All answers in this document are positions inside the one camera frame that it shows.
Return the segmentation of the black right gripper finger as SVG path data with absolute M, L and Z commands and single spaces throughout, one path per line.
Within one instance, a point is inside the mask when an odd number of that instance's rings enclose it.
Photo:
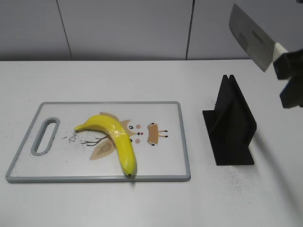
M 280 93 L 280 100 L 284 109 L 296 106 L 303 107 L 303 76 L 297 75 L 290 78 L 287 85 Z

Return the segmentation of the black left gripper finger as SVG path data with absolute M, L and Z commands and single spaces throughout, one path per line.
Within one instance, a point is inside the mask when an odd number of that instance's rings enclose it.
M 283 53 L 273 62 L 278 80 L 290 79 L 303 75 L 303 50 Z

